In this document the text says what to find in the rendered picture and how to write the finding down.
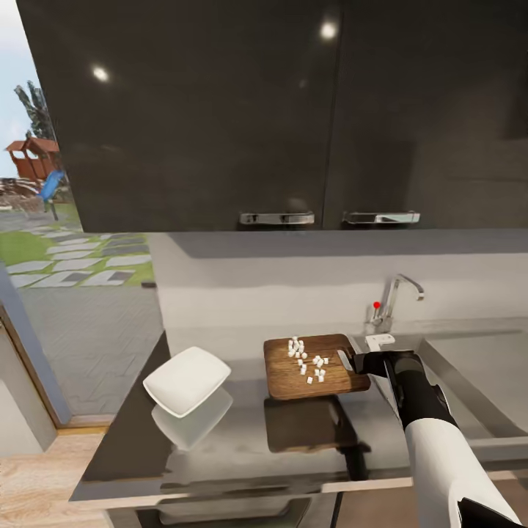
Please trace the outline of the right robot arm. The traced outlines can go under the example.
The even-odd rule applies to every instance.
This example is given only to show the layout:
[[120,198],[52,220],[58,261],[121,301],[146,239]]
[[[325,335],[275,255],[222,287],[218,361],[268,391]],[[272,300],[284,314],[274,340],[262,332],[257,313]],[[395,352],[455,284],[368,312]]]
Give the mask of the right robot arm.
[[406,436],[419,528],[526,528],[496,489],[451,416],[442,388],[431,386],[414,350],[381,351],[390,333],[367,334],[354,354],[356,374],[389,379]]

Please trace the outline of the cutting board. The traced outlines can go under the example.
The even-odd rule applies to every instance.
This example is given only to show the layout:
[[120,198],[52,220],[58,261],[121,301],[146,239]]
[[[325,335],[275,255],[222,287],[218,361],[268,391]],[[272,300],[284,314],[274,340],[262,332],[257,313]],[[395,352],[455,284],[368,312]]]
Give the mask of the cutting board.
[[[268,393],[272,400],[340,395],[370,389],[368,374],[356,374],[353,365],[352,370],[346,369],[340,358],[338,351],[345,352],[349,360],[356,354],[348,336],[297,337],[296,342],[302,342],[305,357],[296,353],[292,357],[288,355],[291,342],[294,342],[293,338],[266,340],[263,343]],[[322,361],[321,365],[315,362],[317,358]],[[319,382],[316,372],[323,372],[323,382]]]

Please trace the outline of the bowl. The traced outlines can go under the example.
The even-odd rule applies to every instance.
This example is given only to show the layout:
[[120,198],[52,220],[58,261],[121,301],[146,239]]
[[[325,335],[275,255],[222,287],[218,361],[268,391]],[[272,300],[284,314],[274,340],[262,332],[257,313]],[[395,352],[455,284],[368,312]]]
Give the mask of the bowl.
[[144,387],[162,408],[185,419],[222,385],[231,369],[213,354],[191,347],[158,367]]

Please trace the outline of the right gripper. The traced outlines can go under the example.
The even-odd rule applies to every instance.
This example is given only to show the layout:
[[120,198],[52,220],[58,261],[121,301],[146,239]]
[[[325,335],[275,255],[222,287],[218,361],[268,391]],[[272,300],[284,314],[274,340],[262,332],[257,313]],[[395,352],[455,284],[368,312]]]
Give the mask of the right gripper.
[[378,373],[375,368],[375,360],[378,355],[382,353],[383,351],[378,351],[361,354],[356,353],[352,355],[351,363],[353,365],[354,372],[359,375],[370,373],[372,375],[378,375],[379,377],[382,377],[382,375]]

